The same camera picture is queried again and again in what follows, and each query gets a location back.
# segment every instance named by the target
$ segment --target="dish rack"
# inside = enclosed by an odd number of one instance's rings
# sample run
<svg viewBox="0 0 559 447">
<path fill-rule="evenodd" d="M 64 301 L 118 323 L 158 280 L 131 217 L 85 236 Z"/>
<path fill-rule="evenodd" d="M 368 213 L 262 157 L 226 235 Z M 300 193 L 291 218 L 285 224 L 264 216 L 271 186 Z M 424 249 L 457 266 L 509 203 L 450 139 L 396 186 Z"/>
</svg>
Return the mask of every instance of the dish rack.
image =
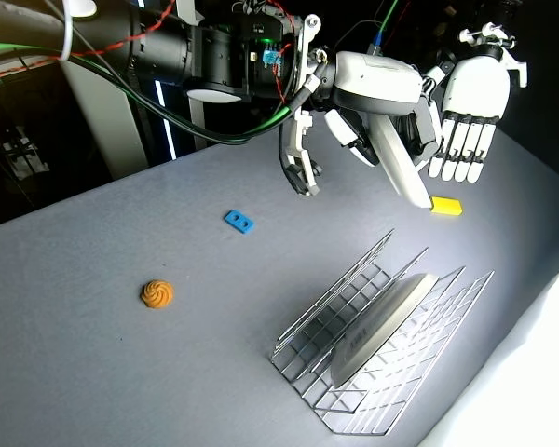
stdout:
<svg viewBox="0 0 559 447">
<path fill-rule="evenodd" d="M 271 362 L 334 433 L 386 435 L 481 295 L 494 272 L 452 292 L 465 267 L 438 282 L 369 361 L 339 388 L 333 348 L 365 309 L 424 256 L 391 276 L 376 262 L 393 230 L 355 263 L 278 339 Z"/>
</svg>

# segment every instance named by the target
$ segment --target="blue block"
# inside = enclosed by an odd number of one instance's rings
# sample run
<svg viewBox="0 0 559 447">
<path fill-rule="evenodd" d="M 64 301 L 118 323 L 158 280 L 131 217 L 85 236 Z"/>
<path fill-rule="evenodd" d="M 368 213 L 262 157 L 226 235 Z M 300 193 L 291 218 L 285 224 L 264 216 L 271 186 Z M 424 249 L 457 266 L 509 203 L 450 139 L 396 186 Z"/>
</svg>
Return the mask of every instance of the blue block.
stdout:
<svg viewBox="0 0 559 447">
<path fill-rule="evenodd" d="M 228 212 L 225 216 L 225 221 L 244 235 L 249 233 L 254 228 L 254 222 L 236 210 Z"/>
</svg>

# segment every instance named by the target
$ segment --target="table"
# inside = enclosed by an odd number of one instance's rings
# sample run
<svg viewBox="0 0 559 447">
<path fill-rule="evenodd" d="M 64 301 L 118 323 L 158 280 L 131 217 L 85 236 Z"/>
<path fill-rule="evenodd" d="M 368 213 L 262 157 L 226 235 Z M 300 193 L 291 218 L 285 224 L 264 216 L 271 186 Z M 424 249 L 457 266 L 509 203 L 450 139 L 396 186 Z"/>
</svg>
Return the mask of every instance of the table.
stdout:
<svg viewBox="0 0 559 447">
<path fill-rule="evenodd" d="M 498 132 L 479 183 L 415 209 L 319 124 L 320 193 L 293 193 L 277 134 L 216 146 L 0 226 L 0 447 L 411 446 L 559 270 L 559 177 Z M 224 222 L 255 220 L 249 235 Z M 389 229 L 393 273 L 496 274 L 385 438 L 333 435 L 270 364 L 276 337 Z M 174 284 L 161 311 L 142 284 Z"/>
</svg>

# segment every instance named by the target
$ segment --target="yellow sponge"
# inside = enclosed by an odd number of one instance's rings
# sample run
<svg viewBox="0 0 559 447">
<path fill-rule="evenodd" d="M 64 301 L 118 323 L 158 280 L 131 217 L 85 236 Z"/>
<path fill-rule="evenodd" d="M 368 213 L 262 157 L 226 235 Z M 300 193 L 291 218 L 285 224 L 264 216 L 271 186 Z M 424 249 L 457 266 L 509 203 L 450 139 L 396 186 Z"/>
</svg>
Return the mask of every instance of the yellow sponge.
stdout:
<svg viewBox="0 0 559 447">
<path fill-rule="evenodd" d="M 462 203 L 454 198 L 432 196 L 431 212 L 435 214 L 446 214 L 448 216 L 459 216 L 462 213 Z"/>
</svg>

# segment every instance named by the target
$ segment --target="brown pastry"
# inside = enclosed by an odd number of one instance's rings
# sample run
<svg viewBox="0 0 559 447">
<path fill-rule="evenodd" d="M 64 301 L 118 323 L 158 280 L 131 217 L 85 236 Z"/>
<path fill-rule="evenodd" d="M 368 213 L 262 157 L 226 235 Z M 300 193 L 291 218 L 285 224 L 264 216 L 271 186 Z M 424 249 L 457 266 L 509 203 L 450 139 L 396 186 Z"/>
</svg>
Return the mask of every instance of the brown pastry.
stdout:
<svg viewBox="0 0 559 447">
<path fill-rule="evenodd" d="M 160 309 L 167 306 L 174 299 L 174 288 L 166 281 L 151 281 L 143 287 L 141 299 L 147 307 Z"/>
</svg>

